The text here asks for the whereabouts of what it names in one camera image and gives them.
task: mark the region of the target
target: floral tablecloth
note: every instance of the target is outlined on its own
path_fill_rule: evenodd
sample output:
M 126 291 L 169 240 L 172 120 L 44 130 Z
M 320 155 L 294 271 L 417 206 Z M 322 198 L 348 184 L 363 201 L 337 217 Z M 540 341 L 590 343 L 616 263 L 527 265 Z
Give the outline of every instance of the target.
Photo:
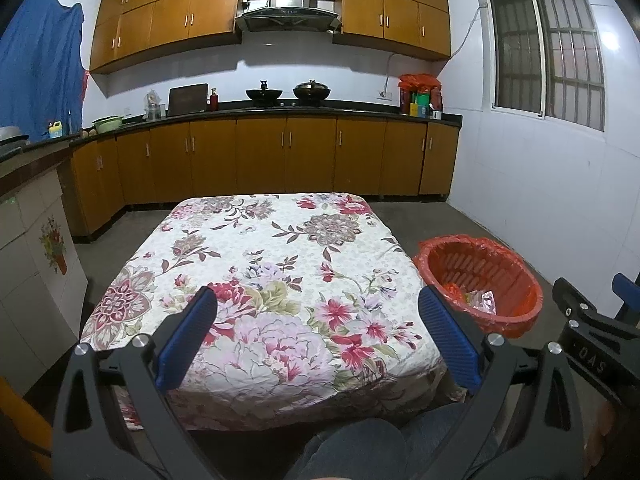
M 188 429 L 410 413 L 446 371 L 418 317 L 418 270 L 360 197 L 182 202 L 111 283 L 82 341 L 111 349 L 151 334 L 203 285 L 218 298 L 216 323 L 168 394 Z

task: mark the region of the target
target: person's leg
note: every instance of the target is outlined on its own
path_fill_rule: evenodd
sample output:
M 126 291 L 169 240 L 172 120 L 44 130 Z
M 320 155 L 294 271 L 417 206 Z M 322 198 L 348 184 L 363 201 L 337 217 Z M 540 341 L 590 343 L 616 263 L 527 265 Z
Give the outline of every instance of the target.
M 405 464 L 400 431 L 384 420 L 369 418 L 313 437 L 284 480 L 403 480 Z
M 409 421 L 401 430 L 406 442 L 406 477 L 425 471 L 431 455 L 463 415 L 466 406 L 459 402 L 441 406 L 422 413 Z M 498 442 L 491 434 L 474 461 L 474 468 L 491 460 L 498 449 Z

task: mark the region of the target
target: red plastic basket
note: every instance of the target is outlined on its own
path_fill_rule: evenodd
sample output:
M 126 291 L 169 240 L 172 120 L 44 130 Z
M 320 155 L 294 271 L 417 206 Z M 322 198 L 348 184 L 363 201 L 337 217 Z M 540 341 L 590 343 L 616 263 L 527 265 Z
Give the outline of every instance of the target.
M 414 263 L 428 285 L 474 317 L 484 332 L 519 337 L 531 329 L 542 309 L 542 289 L 522 258 L 488 238 L 443 236 L 420 243 Z M 465 292 L 491 290 L 497 315 L 452 297 L 444 288 L 455 283 Z

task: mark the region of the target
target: blue curtain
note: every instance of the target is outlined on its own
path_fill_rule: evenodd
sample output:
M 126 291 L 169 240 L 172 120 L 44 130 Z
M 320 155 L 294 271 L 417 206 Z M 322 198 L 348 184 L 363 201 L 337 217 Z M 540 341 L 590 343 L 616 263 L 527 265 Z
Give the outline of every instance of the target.
M 82 126 L 82 6 L 24 0 L 0 38 L 0 126 L 18 126 L 31 142 L 49 122 Z

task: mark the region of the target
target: bolt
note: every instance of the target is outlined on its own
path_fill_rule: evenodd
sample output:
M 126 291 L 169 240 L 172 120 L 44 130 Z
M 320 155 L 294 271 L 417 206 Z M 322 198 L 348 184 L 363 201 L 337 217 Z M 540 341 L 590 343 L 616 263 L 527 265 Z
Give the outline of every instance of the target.
M 562 347 L 560 346 L 560 343 L 556 343 L 555 341 L 552 341 L 546 347 L 549 348 L 549 351 L 552 354 L 559 354 L 562 351 Z
M 142 348 L 149 343 L 149 336 L 147 334 L 138 334 L 132 339 L 132 342 L 136 348 Z
M 76 345 L 76 348 L 74 348 L 74 354 L 76 355 L 84 355 L 89 351 L 89 345 L 87 343 L 80 343 L 79 345 Z
M 486 340 L 489 342 L 491 346 L 502 346 L 504 345 L 504 338 L 497 333 L 491 333 L 486 337 Z

